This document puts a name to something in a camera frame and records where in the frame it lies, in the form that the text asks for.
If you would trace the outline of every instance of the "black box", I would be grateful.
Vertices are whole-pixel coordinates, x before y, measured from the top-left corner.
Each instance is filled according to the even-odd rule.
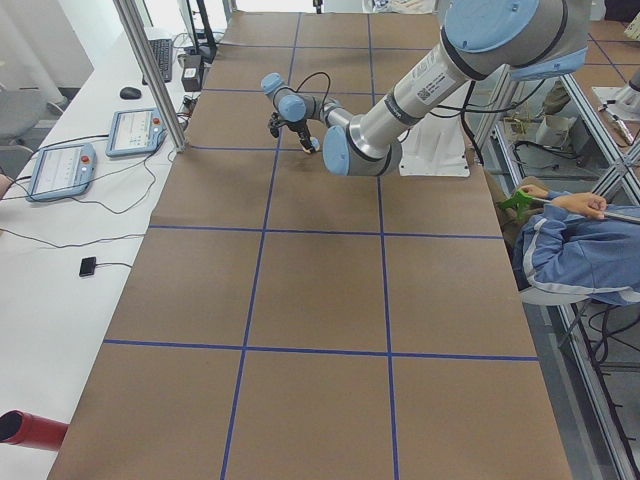
[[[203,71],[202,57],[200,55],[189,55],[184,59],[182,86],[185,92],[199,92],[202,90]]]

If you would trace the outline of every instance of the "white table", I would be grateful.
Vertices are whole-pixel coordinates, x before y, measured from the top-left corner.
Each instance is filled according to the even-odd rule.
[[[149,38],[159,36],[161,32],[149,32]],[[173,81],[166,85],[176,111],[185,94],[180,76],[181,69],[174,62]],[[124,86],[140,88],[142,98],[120,99],[119,91]],[[43,145],[106,134],[115,111],[152,106],[151,92],[141,85],[140,69],[123,34]],[[111,160],[104,153],[106,141],[96,141],[94,146],[95,177],[122,170],[144,158]],[[173,145],[167,138],[147,162],[157,177],[149,195],[126,213],[114,215],[99,205],[72,200],[31,204],[14,199],[0,202],[0,228],[58,245],[143,234],[171,168],[168,158],[173,157]],[[23,175],[30,174],[33,164],[32,160]],[[140,164],[95,181],[80,198],[122,210],[136,202],[151,181],[152,176]],[[5,198],[22,195],[24,192],[14,186]],[[129,274],[128,267],[113,265],[99,267],[94,276],[80,278],[80,261],[96,256],[98,263],[132,264],[141,242],[142,238],[133,238],[55,249],[0,233],[0,415],[17,409],[63,422],[71,420]],[[0,445],[0,480],[42,480],[55,455]]]

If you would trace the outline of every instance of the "black mouse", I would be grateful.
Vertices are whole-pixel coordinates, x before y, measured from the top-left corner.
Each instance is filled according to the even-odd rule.
[[[142,96],[142,92],[136,87],[124,87],[120,90],[120,98],[123,100],[137,100]]]

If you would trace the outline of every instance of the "keyboard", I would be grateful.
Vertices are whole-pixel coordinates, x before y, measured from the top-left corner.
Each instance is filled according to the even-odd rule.
[[[170,38],[160,38],[157,40],[149,40],[151,44],[151,51],[153,56],[158,62],[160,67],[160,73],[163,80],[166,82],[171,81],[171,75],[173,73],[173,41]],[[145,79],[142,79],[142,84],[146,85]]]

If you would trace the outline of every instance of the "red cup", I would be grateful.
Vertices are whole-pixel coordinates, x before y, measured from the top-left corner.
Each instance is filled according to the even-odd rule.
[[[0,443],[58,451],[67,427],[66,423],[13,410],[0,417]]]

